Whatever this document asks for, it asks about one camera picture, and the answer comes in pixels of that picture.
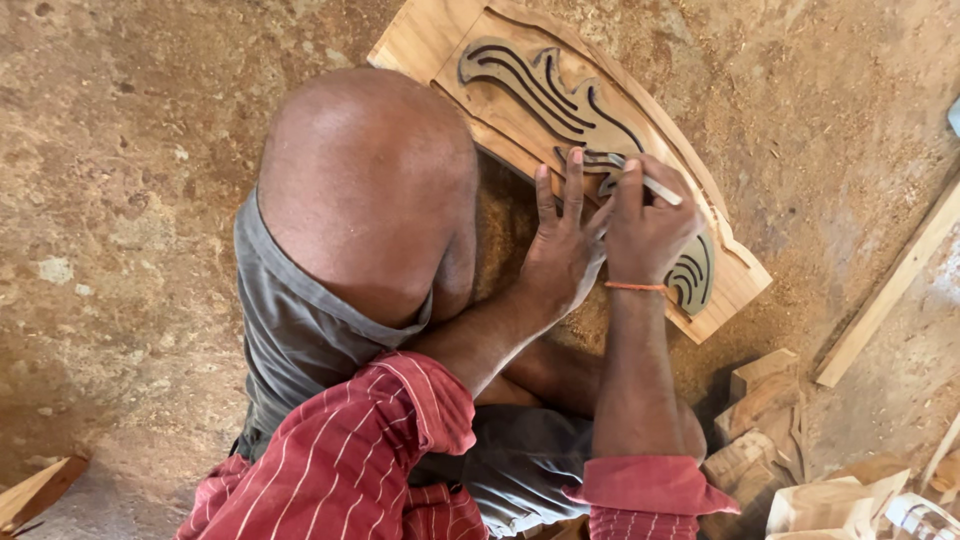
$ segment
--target stained ground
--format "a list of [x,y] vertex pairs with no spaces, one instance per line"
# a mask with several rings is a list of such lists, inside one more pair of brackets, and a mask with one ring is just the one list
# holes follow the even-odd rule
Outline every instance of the stained ground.
[[[960,167],[949,0],[527,0],[620,60],[700,153],[774,283],[677,383],[706,426],[730,370],[798,353],[816,475],[922,466],[957,409],[960,229],[834,390],[808,372]],[[399,0],[0,3],[0,484],[93,457],[35,538],[163,538],[246,399],[233,214],[268,120],[363,65]],[[484,161],[478,290],[516,274],[531,189]],[[601,352],[605,293],[553,335]]]

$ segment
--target orange thread bracelet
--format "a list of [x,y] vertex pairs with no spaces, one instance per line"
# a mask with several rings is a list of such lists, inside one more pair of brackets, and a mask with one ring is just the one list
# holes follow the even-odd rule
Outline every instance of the orange thread bracelet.
[[659,285],[634,285],[632,283],[621,283],[621,282],[606,282],[604,283],[609,288],[614,289],[630,289],[630,290],[656,290],[660,294],[663,294],[666,290],[666,285],[663,283]]

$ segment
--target chisel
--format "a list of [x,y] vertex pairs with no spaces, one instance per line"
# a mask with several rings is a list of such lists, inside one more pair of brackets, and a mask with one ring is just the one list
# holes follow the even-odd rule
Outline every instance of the chisel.
[[[613,162],[614,165],[620,167],[621,169],[623,168],[624,165],[627,164],[627,161],[621,158],[617,154],[607,154],[607,157],[610,159],[610,161]],[[676,193],[671,191],[669,188],[667,188],[665,185],[657,182],[656,180],[650,178],[647,175],[643,175],[643,185],[646,185],[647,187],[649,187],[651,191],[656,193],[658,196],[661,197],[661,199],[663,199],[664,201],[666,201],[667,203],[669,203],[674,207],[684,201],[684,199],[680,195],[677,195]]]

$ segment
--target man's right hand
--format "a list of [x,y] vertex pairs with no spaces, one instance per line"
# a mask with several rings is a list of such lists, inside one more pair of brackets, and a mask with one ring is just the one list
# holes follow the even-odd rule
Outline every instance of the man's right hand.
[[[676,169],[643,154],[630,158],[617,183],[613,217],[607,231],[607,266],[612,282],[639,285],[663,283],[687,242],[704,229],[689,185]],[[683,200],[674,206],[655,195],[643,205],[643,174],[663,184]]]

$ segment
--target man's left hand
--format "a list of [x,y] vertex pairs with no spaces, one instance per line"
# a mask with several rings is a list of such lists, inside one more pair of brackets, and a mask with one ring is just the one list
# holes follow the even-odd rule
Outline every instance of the man's left hand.
[[603,235],[610,223],[612,197],[586,225],[581,224],[584,154],[579,147],[572,148],[566,157],[563,217],[557,215],[545,164],[537,168],[534,180],[540,226],[523,261],[518,284],[529,287],[560,320],[584,301],[606,259]]

